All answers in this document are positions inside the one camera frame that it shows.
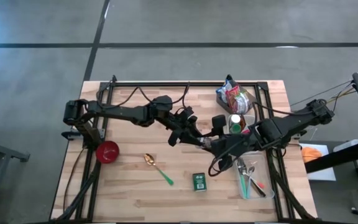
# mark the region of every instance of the small green package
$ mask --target small green package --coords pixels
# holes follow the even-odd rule
[[[205,174],[193,174],[193,184],[194,184],[194,191],[205,191],[206,190],[206,180]]]

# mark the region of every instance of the concrete floor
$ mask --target concrete floor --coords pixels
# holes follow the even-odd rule
[[[104,0],[0,1],[0,43],[92,43]],[[358,42],[353,0],[111,0],[101,42]],[[48,219],[67,146],[67,100],[78,97],[91,49],[0,49],[0,144],[12,161],[0,223]],[[284,80],[290,103],[351,79],[358,48],[99,49],[91,80]],[[330,97],[340,89],[322,95]],[[294,110],[303,106],[299,104]],[[314,140],[358,139],[358,96],[338,101]],[[338,220],[313,189],[319,216]]]

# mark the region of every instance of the clear plastic container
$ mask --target clear plastic container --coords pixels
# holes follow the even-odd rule
[[[241,176],[238,169],[238,161],[236,161],[235,162],[236,166],[233,168],[236,169],[236,175],[239,183],[239,191],[241,197],[246,200],[274,198],[274,191],[272,190],[272,185],[270,183],[270,178],[269,178],[269,172],[268,172],[269,168],[267,167],[264,153],[247,152],[243,154],[240,158],[242,158],[242,160],[244,161],[247,170],[249,170],[251,166],[255,167],[255,170],[253,171],[251,177],[256,182],[261,183],[264,186],[262,190],[266,194],[266,197],[263,197],[261,194],[259,194],[258,191],[256,191],[256,189],[254,188],[254,186],[252,186],[252,183],[249,183],[250,180],[247,175],[243,175],[244,182],[243,184],[241,183],[242,181],[240,179]]]

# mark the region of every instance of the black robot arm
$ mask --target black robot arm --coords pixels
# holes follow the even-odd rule
[[[214,154],[219,159],[231,160],[247,151],[261,151],[271,147],[285,147],[291,136],[304,130],[309,125],[328,124],[334,113],[330,111],[325,100],[313,100],[302,110],[289,113],[284,118],[263,119],[249,127],[249,134],[224,134],[226,125],[224,115],[212,118],[213,128],[208,134],[201,134],[196,127],[197,117],[193,116],[190,106],[181,113],[171,113],[172,99],[159,96],[144,106],[128,108],[124,106],[104,105],[97,101],[75,100],[66,104],[63,121],[83,135],[84,144],[97,147],[102,142],[96,128],[89,120],[95,117],[121,119],[134,125],[149,127],[154,121],[172,131],[168,143],[174,146],[180,143],[193,144]]]

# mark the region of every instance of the wooden tabletop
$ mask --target wooden tabletop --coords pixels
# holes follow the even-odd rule
[[[267,81],[273,108],[289,111],[287,93],[281,80]],[[99,82],[84,82],[80,98],[95,100]],[[183,94],[183,87],[145,87],[149,98],[168,95],[173,100]],[[114,89],[113,104],[124,101],[133,87]],[[212,128],[211,118],[227,113],[215,102],[215,87],[189,89],[185,104],[192,106],[198,117],[197,127],[202,133]],[[147,104],[137,92],[125,106]],[[175,104],[173,111],[181,106]],[[234,170],[228,170],[217,177],[209,177],[208,167],[212,154],[194,146],[168,145],[171,131],[159,123],[148,128],[134,126],[128,121],[110,119],[106,139],[119,145],[120,155],[116,162],[103,164],[101,168],[98,196],[94,210],[94,222],[271,222],[277,221],[273,199],[241,199]],[[81,140],[70,141],[67,149],[62,176],[58,186],[51,218],[62,214],[63,195],[71,169],[81,151]],[[144,162],[144,153],[154,156],[161,168],[175,184],[170,186],[162,176]],[[86,149],[73,175],[66,207],[78,193]],[[302,161],[299,147],[287,147],[284,157],[291,191],[307,211],[316,216],[313,197]],[[192,174],[206,173],[207,191],[194,192]],[[83,214],[88,211],[90,190],[85,198]]]

